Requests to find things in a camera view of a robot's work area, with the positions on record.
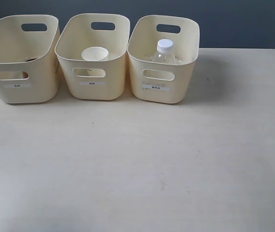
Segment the left cream plastic bin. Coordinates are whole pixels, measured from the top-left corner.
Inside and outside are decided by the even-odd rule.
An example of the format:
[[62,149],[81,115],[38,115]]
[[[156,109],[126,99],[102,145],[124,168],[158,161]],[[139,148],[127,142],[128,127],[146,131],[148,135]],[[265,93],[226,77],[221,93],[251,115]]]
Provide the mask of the left cream plastic bin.
[[[8,104],[41,103],[58,92],[58,19],[47,14],[0,19],[0,99]],[[28,58],[37,60],[24,62]]]

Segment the cream plastic bin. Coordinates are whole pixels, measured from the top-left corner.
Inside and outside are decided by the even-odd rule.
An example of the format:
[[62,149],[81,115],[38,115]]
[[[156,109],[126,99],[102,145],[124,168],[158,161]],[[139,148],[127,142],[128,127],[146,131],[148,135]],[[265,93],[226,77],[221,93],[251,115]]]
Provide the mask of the cream plastic bin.
[[[130,20],[119,14],[78,14],[55,47],[70,93],[82,100],[113,100],[125,89]],[[108,51],[103,59],[83,59],[91,47]]]
[[[0,19],[0,99],[8,104],[41,103],[58,92],[58,19],[47,14]],[[28,58],[37,60],[24,62]]]
[[[160,39],[174,42],[176,64],[151,61]],[[200,27],[191,19],[166,15],[140,18],[127,49],[134,96],[168,104],[182,101],[199,55],[199,45]]]

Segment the right cream plastic bin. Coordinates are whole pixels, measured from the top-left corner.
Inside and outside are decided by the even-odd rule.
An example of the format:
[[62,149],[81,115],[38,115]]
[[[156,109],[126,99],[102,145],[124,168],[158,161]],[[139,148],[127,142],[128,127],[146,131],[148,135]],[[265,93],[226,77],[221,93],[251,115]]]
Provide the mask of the right cream plastic bin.
[[[174,42],[176,64],[151,61],[160,39]],[[199,45],[200,27],[191,19],[166,15],[140,18],[127,49],[134,96],[168,104],[182,101],[199,55]]]

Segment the clear plastic bottle white cap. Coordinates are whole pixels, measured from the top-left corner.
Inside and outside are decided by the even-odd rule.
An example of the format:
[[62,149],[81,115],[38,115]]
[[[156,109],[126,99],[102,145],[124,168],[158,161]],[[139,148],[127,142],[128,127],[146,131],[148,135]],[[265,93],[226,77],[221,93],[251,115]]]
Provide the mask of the clear plastic bottle white cap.
[[170,39],[160,39],[157,42],[157,51],[152,56],[152,62],[176,64],[174,55],[174,42]]

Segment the white paper cup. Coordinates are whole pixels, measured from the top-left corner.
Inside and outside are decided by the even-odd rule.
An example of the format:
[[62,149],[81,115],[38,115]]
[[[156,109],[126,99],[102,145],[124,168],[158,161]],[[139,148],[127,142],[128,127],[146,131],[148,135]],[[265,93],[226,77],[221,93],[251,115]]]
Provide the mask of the white paper cup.
[[[81,54],[85,61],[107,61],[109,51],[104,47],[93,46],[85,49]],[[81,72],[82,76],[105,77],[105,71],[102,69],[89,68]]]

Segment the middle cream plastic bin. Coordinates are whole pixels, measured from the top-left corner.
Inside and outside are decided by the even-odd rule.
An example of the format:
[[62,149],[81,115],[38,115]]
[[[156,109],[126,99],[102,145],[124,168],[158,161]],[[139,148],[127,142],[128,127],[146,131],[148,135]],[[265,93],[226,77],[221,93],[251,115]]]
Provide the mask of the middle cream plastic bin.
[[[130,20],[119,14],[78,14],[55,47],[70,93],[82,100],[113,100],[125,89]],[[91,47],[108,51],[103,59],[83,59]]]

